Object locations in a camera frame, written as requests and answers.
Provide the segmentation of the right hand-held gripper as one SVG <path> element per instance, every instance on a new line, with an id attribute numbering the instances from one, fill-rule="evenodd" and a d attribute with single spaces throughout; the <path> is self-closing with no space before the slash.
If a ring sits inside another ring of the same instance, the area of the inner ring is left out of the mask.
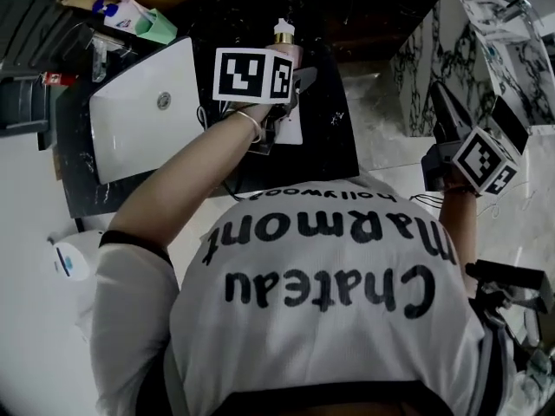
<path id="1" fill-rule="evenodd" d="M 519 172 L 514 147 L 504 146 L 480 127 L 472 130 L 468 111 L 443 83 L 435 81 L 430 95 L 437 143 L 421 160 L 426 190 L 445 190 L 445 177 L 456 168 L 477 194 L 499 196 Z"/>

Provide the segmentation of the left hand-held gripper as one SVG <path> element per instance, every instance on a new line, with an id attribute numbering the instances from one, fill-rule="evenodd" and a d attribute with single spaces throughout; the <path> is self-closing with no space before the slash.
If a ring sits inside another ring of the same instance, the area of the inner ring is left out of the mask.
<path id="1" fill-rule="evenodd" d="M 219 120 L 241 105 L 270 105 L 261 123 L 263 135 L 250 146 L 252 153 L 268 153 L 276 143 L 280 122 L 298 105 L 297 97 L 317 79 L 317 68 L 293 69 L 292 59 L 273 49 L 218 48 L 212 99 L 219 103 Z"/>

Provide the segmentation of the white pink pump bottle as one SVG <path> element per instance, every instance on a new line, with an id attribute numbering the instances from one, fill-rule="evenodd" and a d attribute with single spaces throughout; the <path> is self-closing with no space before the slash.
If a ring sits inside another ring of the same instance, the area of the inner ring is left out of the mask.
<path id="1" fill-rule="evenodd" d="M 303 48 L 295 44 L 294 35 L 295 27 L 285 19 L 279 18 L 274 26 L 274 43 L 270 48 L 288 55 L 293 61 L 293 69 L 296 70 L 300 68 Z M 303 144 L 299 105 L 291 110 L 288 117 L 281 120 L 276 143 L 284 145 Z"/>

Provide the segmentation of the person's right forearm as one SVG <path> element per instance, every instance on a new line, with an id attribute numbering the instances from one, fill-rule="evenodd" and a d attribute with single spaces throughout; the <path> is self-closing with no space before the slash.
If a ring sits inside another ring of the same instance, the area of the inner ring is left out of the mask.
<path id="1" fill-rule="evenodd" d="M 477 198 L 469 188 L 459 186 L 444 192 L 440 222 L 451 237 L 460 262 L 467 293 L 473 296 L 477 281 L 466 272 L 477 261 Z"/>

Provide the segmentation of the person's left forearm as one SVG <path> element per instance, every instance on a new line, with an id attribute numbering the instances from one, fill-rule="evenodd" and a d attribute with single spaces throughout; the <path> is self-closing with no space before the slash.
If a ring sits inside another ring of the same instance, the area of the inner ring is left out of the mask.
<path id="1" fill-rule="evenodd" d="M 241 105 L 260 125 L 270 105 Z M 114 215 L 108 232 L 161 249 L 179 235 L 194 213 L 246 155 L 255 131 L 232 112 L 187 144 L 152 174 Z"/>

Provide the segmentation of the silver bangle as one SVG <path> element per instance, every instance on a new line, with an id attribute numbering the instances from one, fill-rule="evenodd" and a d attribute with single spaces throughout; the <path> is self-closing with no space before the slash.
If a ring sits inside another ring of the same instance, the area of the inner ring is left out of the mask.
<path id="1" fill-rule="evenodd" d="M 236 110 L 235 113 L 240 114 L 241 116 L 245 117 L 247 120 L 249 120 L 252 123 L 252 125 L 254 127 L 254 131 L 255 131 L 255 137 L 252 140 L 252 144 L 258 143 L 262 138 L 262 127 L 261 127 L 261 125 L 253 117 L 251 117 L 249 114 L 243 112 L 242 110 Z"/>

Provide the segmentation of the black marble vanity table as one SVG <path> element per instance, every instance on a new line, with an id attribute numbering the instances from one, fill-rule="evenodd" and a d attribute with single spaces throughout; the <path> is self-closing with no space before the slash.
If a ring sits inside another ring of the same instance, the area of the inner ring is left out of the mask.
<path id="1" fill-rule="evenodd" d="M 354 134 L 342 79 L 325 42 L 320 0 L 187 0 L 168 12 L 180 33 L 191 37 L 201 105 L 212 101 L 215 51 L 219 47 L 259 47 L 271 42 L 279 18 L 292 23 L 302 63 L 317 69 L 316 81 L 301 94 L 299 146 L 276 145 L 262 156 L 248 153 L 227 184 L 238 193 L 359 173 Z M 93 82 L 79 79 L 56 103 L 62 182 L 72 218 L 115 212 L 144 180 L 143 175 L 103 185 L 96 175 L 88 100 Z"/>

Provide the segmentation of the white marble-patterned cabinet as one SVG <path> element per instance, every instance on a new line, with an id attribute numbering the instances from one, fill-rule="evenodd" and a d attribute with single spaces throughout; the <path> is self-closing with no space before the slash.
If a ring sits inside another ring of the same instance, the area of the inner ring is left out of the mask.
<path id="1" fill-rule="evenodd" d="M 531 135 L 555 134 L 555 73 L 530 14 L 504 0 L 438 0 L 392 58 L 406 133 L 433 133 L 430 88 L 442 82 L 484 128 L 499 98 Z"/>

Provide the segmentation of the chrome faucet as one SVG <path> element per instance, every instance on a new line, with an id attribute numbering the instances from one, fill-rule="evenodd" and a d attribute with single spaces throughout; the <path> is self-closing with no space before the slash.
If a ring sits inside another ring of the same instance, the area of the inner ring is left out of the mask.
<path id="1" fill-rule="evenodd" d="M 112 36 L 92 30 L 92 37 L 88 44 L 92 47 L 92 82 L 102 82 L 107 75 L 108 52 L 115 52 L 119 57 L 128 55 L 132 49 L 123 41 Z"/>
<path id="2" fill-rule="evenodd" d="M 501 8 L 497 17 L 502 19 L 514 18 L 533 12 L 532 4 L 528 0 L 513 0 L 507 6 Z"/>

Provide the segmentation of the green cup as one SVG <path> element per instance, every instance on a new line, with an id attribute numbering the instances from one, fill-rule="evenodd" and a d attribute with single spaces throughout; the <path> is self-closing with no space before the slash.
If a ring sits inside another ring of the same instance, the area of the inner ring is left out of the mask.
<path id="1" fill-rule="evenodd" d="M 157 9 L 148 10 L 135 24 L 135 35 L 140 39 L 167 45 L 177 36 L 177 27 Z"/>

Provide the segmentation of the black chest-mounted device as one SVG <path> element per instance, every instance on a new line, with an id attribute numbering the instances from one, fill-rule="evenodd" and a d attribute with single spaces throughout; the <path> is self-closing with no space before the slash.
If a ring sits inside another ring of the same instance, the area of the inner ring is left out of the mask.
<path id="1" fill-rule="evenodd" d="M 555 305 L 555 294 L 543 270 L 479 259 L 466 265 L 466 273 L 478 281 L 476 300 L 483 309 L 519 305 L 547 315 Z"/>

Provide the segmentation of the white sink basin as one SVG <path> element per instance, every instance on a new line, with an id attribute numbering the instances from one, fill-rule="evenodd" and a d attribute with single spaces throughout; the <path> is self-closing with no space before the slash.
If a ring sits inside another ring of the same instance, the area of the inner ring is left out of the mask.
<path id="1" fill-rule="evenodd" d="M 192 40 L 136 62 L 96 90 L 88 105 L 103 185 L 159 168 L 204 131 Z"/>

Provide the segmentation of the white soap dispenser blue pump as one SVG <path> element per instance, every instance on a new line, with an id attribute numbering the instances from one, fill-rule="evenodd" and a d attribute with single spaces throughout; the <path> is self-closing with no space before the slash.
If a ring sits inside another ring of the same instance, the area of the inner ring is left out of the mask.
<path id="1" fill-rule="evenodd" d="M 96 0 L 92 12 L 104 16 L 104 25 L 128 34 L 137 34 L 137 26 L 146 23 L 149 27 L 153 22 L 148 10 L 135 0 Z"/>

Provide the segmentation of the person's white printed shirt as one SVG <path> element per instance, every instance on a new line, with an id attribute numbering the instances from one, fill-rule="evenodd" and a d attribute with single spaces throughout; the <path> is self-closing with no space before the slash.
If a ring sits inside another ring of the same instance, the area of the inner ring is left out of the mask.
<path id="1" fill-rule="evenodd" d="M 172 354 L 189 416 L 233 393 L 416 382 L 467 416 L 485 332 L 452 240 L 378 180 L 311 182 L 234 205 L 182 281 L 165 251 L 100 243 L 91 358 L 105 416 L 162 416 Z"/>

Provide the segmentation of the black slatted cabinet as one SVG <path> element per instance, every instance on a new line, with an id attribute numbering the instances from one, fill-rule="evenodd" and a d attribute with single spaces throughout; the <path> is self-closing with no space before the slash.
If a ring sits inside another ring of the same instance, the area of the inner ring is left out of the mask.
<path id="1" fill-rule="evenodd" d="M 90 69 L 92 18 L 56 0 L 0 0 L 0 81 Z"/>

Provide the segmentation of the white round trash bin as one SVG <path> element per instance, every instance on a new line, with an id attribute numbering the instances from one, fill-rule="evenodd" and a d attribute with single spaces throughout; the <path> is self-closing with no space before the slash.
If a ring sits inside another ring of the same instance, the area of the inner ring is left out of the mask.
<path id="1" fill-rule="evenodd" d="M 90 278 L 97 269 L 97 251 L 102 236 L 102 231 L 91 230 L 78 232 L 58 241 L 49 237 L 55 271 L 74 282 Z"/>

